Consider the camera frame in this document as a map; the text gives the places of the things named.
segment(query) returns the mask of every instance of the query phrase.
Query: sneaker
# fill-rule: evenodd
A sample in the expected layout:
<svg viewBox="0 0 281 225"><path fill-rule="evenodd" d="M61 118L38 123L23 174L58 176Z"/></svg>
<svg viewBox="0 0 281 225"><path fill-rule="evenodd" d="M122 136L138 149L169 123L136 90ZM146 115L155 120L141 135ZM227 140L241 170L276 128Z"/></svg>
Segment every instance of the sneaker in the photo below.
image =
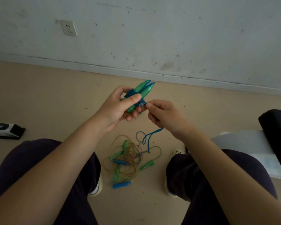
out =
<svg viewBox="0 0 281 225"><path fill-rule="evenodd" d="M182 150L176 148L176 149L173 149L171 152L170 152L170 156L169 156L169 162L171 161L172 157L176 154L185 154L185 152L183 152ZM172 193L169 192L168 190L168 185L167 185L167 176L165 176L165 184L163 186L163 189L165 191L165 194L168 195L169 197L177 197L176 195L173 195Z"/></svg>
<svg viewBox="0 0 281 225"><path fill-rule="evenodd" d="M102 187L103 187L103 181L102 181L102 178L101 178L101 175L100 175L99 181L98 181L98 183L97 183L96 188L95 188L93 191L91 191L91 192L88 194L88 196L90 196L90 197L95 197L95 196L97 196L97 195L101 192Z"/></svg>

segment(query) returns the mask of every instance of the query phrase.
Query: leg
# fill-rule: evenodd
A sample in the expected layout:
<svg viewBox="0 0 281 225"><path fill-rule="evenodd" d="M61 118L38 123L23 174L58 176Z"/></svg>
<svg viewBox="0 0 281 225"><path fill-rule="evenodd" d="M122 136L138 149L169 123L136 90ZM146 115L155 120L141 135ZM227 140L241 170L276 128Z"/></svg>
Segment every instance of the leg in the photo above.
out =
<svg viewBox="0 0 281 225"><path fill-rule="evenodd" d="M60 144L55 140L39 139L15 147L0 165L0 196ZM54 224L98 224L87 194L96 187L100 171L100 162L93 154L78 175Z"/></svg>
<svg viewBox="0 0 281 225"><path fill-rule="evenodd" d="M223 152L277 198L273 183L254 157L233 150ZM229 224L207 179L190 154L175 155L167 166L169 191L191 201L182 224Z"/></svg>

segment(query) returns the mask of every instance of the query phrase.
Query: baseboard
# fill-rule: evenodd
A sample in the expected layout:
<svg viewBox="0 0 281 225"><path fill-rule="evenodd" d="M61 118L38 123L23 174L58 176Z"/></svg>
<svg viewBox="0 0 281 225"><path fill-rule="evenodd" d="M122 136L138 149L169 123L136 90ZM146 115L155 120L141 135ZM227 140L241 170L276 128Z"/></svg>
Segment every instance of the baseboard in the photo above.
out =
<svg viewBox="0 0 281 225"><path fill-rule="evenodd" d="M161 82L195 85L195 86L202 86L202 87L209 87L209 88L221 88L227 90L237 90L237 91L281 96L281 89L277 89L277 88L260 87L254 85L238 84L238 83L215 81L215 80L205 80L205 79L198 79L198 78L191 78L191 77L180 77L180 76L165 75L160 73L135 71L135 70L126 70L126 69L98 66L92 64L83 64L78 62L53 60L53 59L47 59L42 57L31 57L31 56L21 56L21 55L0 53L0 60L32 64L32 65L41 65L41 66L61 68L61 69L79 70L79 71L92 72L92 73L132 77L138 79L151 79L154 81L161 81Z"/></svg>

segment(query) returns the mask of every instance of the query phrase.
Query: floor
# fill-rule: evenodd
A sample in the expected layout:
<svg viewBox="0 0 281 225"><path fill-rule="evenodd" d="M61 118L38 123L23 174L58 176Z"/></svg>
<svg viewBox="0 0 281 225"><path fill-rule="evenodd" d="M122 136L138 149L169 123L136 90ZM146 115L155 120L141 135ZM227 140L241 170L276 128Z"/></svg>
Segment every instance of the floor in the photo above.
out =
<svg viewBox="0 0 281 225"><path fill-rule="evenodd" d="M16 123L27 130L21 140L0 139L0 163L25 140L64 140L99 108L118 85L137 86L142 80L16 64L0 61L0 122ZM269 109L281 109L281 97L239 91L157 82L146 101L173 101L186 118L209 137L220 132L261 129L258 117ZM112 155L110 144L119 134L135 138L137 131L156 130L143 113L121 122L104 136L97 148L102 161ZM138 174L125 188L112 189L113 174L102 169L103 190L90 200L99 224L180 224L188 203L163 193L169 151L183 148L167 130L154 134L151 142L162 148L156 164ZM145 161L154 155L146 155ZM273 179L281 201L281 180Z"/></svg>

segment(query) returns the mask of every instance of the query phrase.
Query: person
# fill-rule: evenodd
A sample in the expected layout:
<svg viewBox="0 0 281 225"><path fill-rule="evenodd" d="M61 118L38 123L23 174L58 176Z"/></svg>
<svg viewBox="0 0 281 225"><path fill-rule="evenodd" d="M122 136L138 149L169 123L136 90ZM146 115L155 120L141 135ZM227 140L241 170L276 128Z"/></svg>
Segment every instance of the person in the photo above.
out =
<svg viewBox="0 0 281 225"><path fill-rule="evenodd" d="M169 101L152 100L126 113L141 99L121 101L130 89L115 89L64 142L25 141L7 155L0 166L0 224L97 224L87 201L102 185L94 149L121 120L146 109L189 150L172 151L166 169L167 194L191 201L182 224L281 224L281 203L256 159L220 150Z"/></svg>

